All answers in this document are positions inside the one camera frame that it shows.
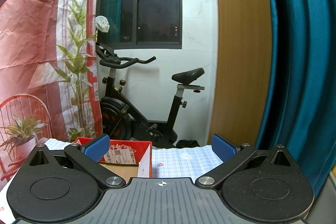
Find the blue checked tablecloth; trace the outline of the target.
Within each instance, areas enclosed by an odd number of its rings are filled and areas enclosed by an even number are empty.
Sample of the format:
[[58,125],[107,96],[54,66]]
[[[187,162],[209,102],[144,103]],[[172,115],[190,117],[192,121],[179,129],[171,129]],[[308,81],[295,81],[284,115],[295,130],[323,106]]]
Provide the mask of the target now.
[[[70,143],[56,139],[46,141],[49,150],[64,149],[68,144]],[[198,177],[222,163],[213,152],[211,145],[182,149],[153,148],[151,174],[154,178],[190,177],[195,182]],[[15,221],[6,198],[7,189],[13,178],[1,190],[1,223]]]

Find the red strawberry cardboard box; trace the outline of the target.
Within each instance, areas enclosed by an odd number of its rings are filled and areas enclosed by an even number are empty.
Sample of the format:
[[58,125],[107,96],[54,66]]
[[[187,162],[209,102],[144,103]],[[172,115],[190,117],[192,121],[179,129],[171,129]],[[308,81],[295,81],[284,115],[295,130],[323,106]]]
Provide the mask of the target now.
[[[92,138],[78,137],[75,143],[84,145]],[[109,151],[99,164],[122,177],[126,183],[131,178],[151,178],[152,142],[138,140],[110,140]]]

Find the black exercise bike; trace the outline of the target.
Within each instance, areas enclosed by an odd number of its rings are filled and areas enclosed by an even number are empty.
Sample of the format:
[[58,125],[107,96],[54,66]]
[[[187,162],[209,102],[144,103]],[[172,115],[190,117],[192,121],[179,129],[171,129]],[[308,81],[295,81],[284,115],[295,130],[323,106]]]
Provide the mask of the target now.
[[198,78],[205,74],[203,68],[196,68],[190,71],[172,75],[171,79],[177,83],[177,90],[173,96],[170,111],[166,120],[149,119],[141,110],[131,102],[138,96],[146,107],[154,111],[158,109],[160,100],[153,88],[152,92],[131,92],[135,88],[123,92],[126,80],[120,79],[119,86],[116,85],[116,73],[118,70],[128,69],[132,65],[146,65],[156,60],[153,56],[147,60],[137,57],[120,57],[112,48],[96,44],[96,53],[100,57],[100,65],[109,68],[109,74],[102,79],[105,84],[105,95],[100,99],[100,110],[102,116],[102,131],[113,140],[141,140],[151,141],[156,148],[187,148],[198,147],[196,140],[178,140],[174,130],[179,109],[185,108],[187,102],[183,99],[185,90],[195,93],[204,91],[204,87],[193,84]]

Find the wooden door panel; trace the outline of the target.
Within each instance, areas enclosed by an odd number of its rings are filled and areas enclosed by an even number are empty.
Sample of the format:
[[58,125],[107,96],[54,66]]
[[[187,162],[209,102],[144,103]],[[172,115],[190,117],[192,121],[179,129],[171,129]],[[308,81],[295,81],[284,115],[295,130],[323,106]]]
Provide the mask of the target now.
[[218,0],[217,76],[210,135],[255,144],[270,79],[270,0]]

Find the teal curtain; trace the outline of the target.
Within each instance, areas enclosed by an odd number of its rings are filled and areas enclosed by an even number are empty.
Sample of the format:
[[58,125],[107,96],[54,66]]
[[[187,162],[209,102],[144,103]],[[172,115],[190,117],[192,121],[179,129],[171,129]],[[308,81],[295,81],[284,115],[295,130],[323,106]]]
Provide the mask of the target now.
[[284,145],[319,194],[335,165],[335,0],[270,0],[272,57],[256,146]]

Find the white plastic bag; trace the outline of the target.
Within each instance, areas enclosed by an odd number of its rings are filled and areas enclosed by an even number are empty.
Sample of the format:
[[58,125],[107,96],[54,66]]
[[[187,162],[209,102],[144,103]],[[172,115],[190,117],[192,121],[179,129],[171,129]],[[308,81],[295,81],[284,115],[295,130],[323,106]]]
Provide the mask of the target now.
[[103,32],[103,33],[108,33],[109,28],[110,28],[108,19],[102,15],[96,16],[95,26],[96,26],[96,30]]

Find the red printed backdrop cloth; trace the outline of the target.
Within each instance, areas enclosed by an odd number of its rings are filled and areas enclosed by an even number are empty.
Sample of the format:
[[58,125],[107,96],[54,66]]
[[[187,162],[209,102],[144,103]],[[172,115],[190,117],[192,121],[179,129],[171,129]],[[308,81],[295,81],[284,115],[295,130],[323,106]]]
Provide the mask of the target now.
[[102,133],[96,0],[1,0],[1,185],[34,145]]

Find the dark window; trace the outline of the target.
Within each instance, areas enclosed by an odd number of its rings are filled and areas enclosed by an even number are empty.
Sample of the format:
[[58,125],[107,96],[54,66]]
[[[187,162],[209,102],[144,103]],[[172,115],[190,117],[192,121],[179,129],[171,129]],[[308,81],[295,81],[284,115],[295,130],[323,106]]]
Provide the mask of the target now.
[[98,13],[110,25],[98,42],[114,50],[182,47],[182,0],[99,0]]

